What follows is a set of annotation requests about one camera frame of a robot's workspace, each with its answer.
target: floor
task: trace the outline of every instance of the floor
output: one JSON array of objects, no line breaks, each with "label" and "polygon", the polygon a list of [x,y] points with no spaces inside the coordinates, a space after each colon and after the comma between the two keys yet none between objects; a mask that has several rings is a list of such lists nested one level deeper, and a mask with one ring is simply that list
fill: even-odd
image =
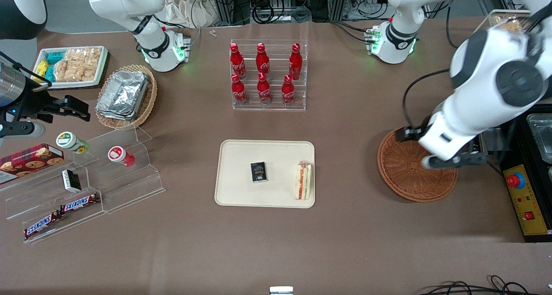
[{"label": "floor", "polygon": [[[88,4],[88,0],[46,0],[48,22],[46,29],[62,33],[124,31],[115,22],[97,16]],[[455,0],[451,17],[481,16],[483,12],[477,0]],[[443,18],[446,12],[440,12],[437,18]],[[0,40],[0,50],[16,59],[26,67],[34,65],[36,40]]]}]

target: coca-cola bottle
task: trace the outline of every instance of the coca-cola bottle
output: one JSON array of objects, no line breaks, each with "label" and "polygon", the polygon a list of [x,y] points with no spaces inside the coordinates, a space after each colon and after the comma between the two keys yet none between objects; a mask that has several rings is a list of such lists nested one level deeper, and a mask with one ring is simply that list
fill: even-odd
[{"label": "coca-cola bottle", "polygon": [[282,85],[282,101],[286,107],[293,105],[293,94],[295,86],[292,84],[292,77],[290,75],[284,76],[284,84]]},{"label": "coca-cola bottle", "polygon": [[259,91],[259,99],[262,105],[268,106],[268,104],[272,103],[272,98],[270,97],[270,84],[267,81],[265,73],[259,73],[257,90]]},{"label": "coca-cola bottle", "polygon": [[294,81],[301,76],[301,67],[303,66],[303,58],[301,57],[301,45],[295,43],[292,45],[292,55],[289,57],[289,74]]},{"label": "coca-cola bottle", "polygon": [[264,51],[264,44],[258,43],[257,44],[257,71],[259,73],[265,73],[267,78],[270,78],[270,59],[268,59],[268,55]]},{"label": "coca-cola bottle", "polygon": [[247,94],[245,93],[245,87],[240,81],[240,76],[236,73],[232,74],[232,93],[234,95],[234,99],[236,100],[236,104],[239,106],[247,104],[248,99]]},{"label": "coca-cola bottle", "polygon": [[245,61],[243,61],[243,56],[238,50],[238,45],[236,43],[230,44],[230,64],[232,65],[232,70],[240,76],[240,78],[245,77]]}]

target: acrylic display stand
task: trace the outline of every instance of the acrylic display stand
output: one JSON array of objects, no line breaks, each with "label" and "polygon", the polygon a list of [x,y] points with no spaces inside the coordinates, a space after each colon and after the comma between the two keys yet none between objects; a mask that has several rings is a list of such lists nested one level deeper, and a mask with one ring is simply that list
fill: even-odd
[{"label": "acrylic display stand", "polygon": [[[246,76],[242,79],[247,93],[249,102],[244,106],[236,104],[232,95],[232,106],[235,110],[306,110],[307,105],[307,58],[309,56],[309,46],[306,40],[232,40],[231,43],[236,43],[240,49],[240,53],[245,60]],[[270,58],[270,95],[272,103],[262,105],[257,91],[257,44],[264,43],[266,53]],[[303,64],[301,76],[297,81],[293,81],[295,85],[295,102],[293,106],[286,107],[282,102],[282,85],[284,84],[284,76],[289,74],[289,56],[292,53],[292,45],[299,43],[301,45],[301,55]],[[230,75],[232,75],[232,65],[230,67]]]},{"label": "acrylic display stand", "polygon": [[[25,243],[38,242],[73,228],[103,214],[109,214],[164,191],[159,171],[150,164],[144,142],[151,137],[134,125],[88,140],[84,154],[64,150],[65,163],[44,169],[29,178],[17,179],[0,189],[8,195],[8,220],[21,220],[22,230],[38,222],[60,206],[99,192],[102,201],[67,212],[63,218],[31,236]],[[113,146],[122,146],[136,158],[134,165],[124,167],[107,158]],[[65,169],[78,174],[82,191],[71,193],[63,187],[61,172]]]}]

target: cylindrical metal part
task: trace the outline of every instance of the cylindrical metal part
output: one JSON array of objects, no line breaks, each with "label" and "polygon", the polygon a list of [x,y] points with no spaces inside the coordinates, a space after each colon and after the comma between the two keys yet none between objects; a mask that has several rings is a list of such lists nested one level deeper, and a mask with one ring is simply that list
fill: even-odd
[{"label": "cylindrical metal part", "polygon": [[19,98],[25,88],[25,81],[25,75],[0,62],[0,107]]}]

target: round woven basket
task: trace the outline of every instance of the round woven basket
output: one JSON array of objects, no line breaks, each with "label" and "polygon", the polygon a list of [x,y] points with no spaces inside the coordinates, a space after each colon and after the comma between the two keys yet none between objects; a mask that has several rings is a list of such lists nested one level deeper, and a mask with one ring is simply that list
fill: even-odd
[{"label": "round woven basket", "polygon": [[429,155],[417,141],[397,142],[396,130],[381,141],[378,169],[384,181],[401,197],[416,202],[444,198],[456,185],[457,169],[426,169],[421,161]]},{"label": "round woven basket", "polygon": [[[155,82],[154,75],[151,73],[149,69],[147,69],[146,67],[143,67],[142,65],[123,66],[122,68],[118,69],[118,71],[142,72],[148,75],[149,77],[149,81],[146,87],[146,92],[144,93],[144,97],[142,98],[142,103],[140,104],[140,108],[138,109],[138,115],[134,120],[106,118],[104,116],[101,116],[98,112],[96,112],[96,116],[98,116],[98,120],[104,126],[108,126],[109,128],[115,128],[115,129],[121,128],[123,126],[130,125],[132,123],[134,123],[136,126],[140,126],[146,121],[147,117],[151,113],[151,110],[153,110],[154,108],[155,98],[157,97],[157,83]],[[111,79],[111,77],[116,72],[113,72],[105,80],[104,85],[102,86],[102,90],[100,91],[100,94],[98,96],[98,100],[102,97],[105,91],[105,87],[107,87],[107,84],[109,82],[109,79]]]}]

